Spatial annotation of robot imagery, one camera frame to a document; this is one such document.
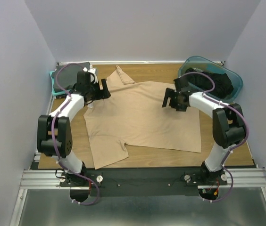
white wall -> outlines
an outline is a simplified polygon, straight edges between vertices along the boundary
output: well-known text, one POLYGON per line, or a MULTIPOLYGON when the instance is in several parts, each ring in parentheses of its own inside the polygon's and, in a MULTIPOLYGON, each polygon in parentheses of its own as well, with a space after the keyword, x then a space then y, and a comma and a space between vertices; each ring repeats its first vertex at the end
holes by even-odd
POLYGON ((262 0, 233 48, 226 66, 244 88, 237 100, 250 125, 249 145, 255 161, 266 167, 266 0, 262 0))
POLYGON ((36 148, 55 59, 23 0, 0 0, 0 226, 9 225, 20 178, 36 148))
POLYGON ((259 0, 25 0, 57 61, 225 60, 259 0))

black cloth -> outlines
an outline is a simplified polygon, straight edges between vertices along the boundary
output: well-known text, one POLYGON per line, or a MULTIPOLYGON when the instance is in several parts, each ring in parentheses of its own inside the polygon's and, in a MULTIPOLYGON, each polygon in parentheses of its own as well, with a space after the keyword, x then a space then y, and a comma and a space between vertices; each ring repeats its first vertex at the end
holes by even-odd
MULTIPOLYGON (((185 71, 188 72, 196 72, 194 69, 189 68, 185 71)), ((210 73, 210 72, 202 72, 208 75, 215 83, 215 89, 210 92, 211 95, 216 96, 217 98, 224 99, 226 96, 232 93, 233 86, 232 81, 228 78, 227 74, 217 74, 217 73, 210 73)), ((189 74, 187 75, 188 82, 192 83, 193 85, 199 87, 202 90, 208 90, 213 87, 210 80, 200 74, 189 74)))
MULTIPOLYGON (((64 65, 57 66, 55 72, 52 73, 52 78, 55 79, 55 76, 59 72, 59 70, 63 67, 64 65)), ((82 71, 83 68, 86 67, 88 70, 90 69, 90 63, 85 62, 85 63, 79 63, 79 65, 69 65, 65 69, 63 69, 60 74, 58 75, 58 83, 64 88, 64 89, 72 89, 73 86, 76 84, 76 77, 77 73, 79 71, 82 71)), ((54 80, 52 88, 54 91, 60 92, 62 91, 56 81, 54 80)))

floor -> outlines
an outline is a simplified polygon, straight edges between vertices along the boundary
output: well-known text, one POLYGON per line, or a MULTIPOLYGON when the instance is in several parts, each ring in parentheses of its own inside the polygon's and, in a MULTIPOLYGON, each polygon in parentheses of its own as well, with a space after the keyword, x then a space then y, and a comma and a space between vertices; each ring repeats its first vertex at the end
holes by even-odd
MULTIPOLYGON (((180 64, 164 65, 120 65, 122 70, 133 78, 135 82, 142 81, 159 81, 173 83, 177 78, 180 64)), ((115 69, 115 65, 94 65, 98 68, 99 78, 108 77, 115 69)), ((52 110, 55 110, 61 103, 62 99, 55 99, 52 110)), ((90 150, 85 120, 83 114, 86 108, 79 111, 71 122, 71 131, 73 137, 73 151, 76 156, 85 162, 88 168, 93 168, 93 159, 90 150)), ((126 148, 129 157, 122 161, 116 162, 109 167, 180 167, 180 166, 200 166, 208 157, 214 140, 212 136, 212 120, 210 117, 200 112, 200 131, 201 131, 201 153, 192 153, 176 150, 167 150, 150 147, 140 147, 127 145, 126 148)), ((247 144, 234 150, 234 153, 226 162, 227 166, 249 166, 253 165, 247 144)), ((55 161, 45 155, 41 156, 39 169, 55 169, 55 161)))
POLYGON ((29 190, 19 225, 266 226, 266 203, 261 188, 234 188, 218 203, 180 195, 103 197, 93 206, 72 204, 68 190, 29 190))

gray floor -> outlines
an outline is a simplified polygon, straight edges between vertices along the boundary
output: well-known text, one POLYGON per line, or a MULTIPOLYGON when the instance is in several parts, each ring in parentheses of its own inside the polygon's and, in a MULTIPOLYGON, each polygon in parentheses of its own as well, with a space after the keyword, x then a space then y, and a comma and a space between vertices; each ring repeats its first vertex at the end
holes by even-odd
POLYGON ((29 191, 20 225, 266 226, 260 188, 235 188, 227 199, 212 204, 186 196, 109 197, 86 207, 72 204, 68 192, 29 191))

teal bin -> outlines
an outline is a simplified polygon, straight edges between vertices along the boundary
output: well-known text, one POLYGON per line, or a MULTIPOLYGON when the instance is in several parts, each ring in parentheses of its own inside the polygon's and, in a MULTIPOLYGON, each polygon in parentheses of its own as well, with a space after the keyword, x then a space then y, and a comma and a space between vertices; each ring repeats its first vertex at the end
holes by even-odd
MULTIPOLYGON (((208 93, 209 96, 217 99, 222 100, 226 103, 231 103, 234 101, 234 99, 238 96, 240 93, 242 87, 243 87, 243 81, 242 78, 235 72, 232 72, 231 70, 226 69, 225 67, 222 67, 221 65, 218 65, 210 60, 207 60, 206 58, 203 58, 201 56, 192 56, 188 58, 185 63, 180 67, 178 71, 178 77, 185 74, 186 70, 189 68, 197 69, 197 71, 204 71, 204 72, 210 72, 210 73, 217 73, 217 74, 224 74, 226 73, 228 78, 232 82, 233 91, 231 94, 227 95, 224 99, 219 99, 215 97, 214 95, 211 95, 208 93)), ((192 86, 195 89, 198 89, 199 91, 203 91, 199 87, 195 86, 192 83, 189 83, 190 86, 192 86)))

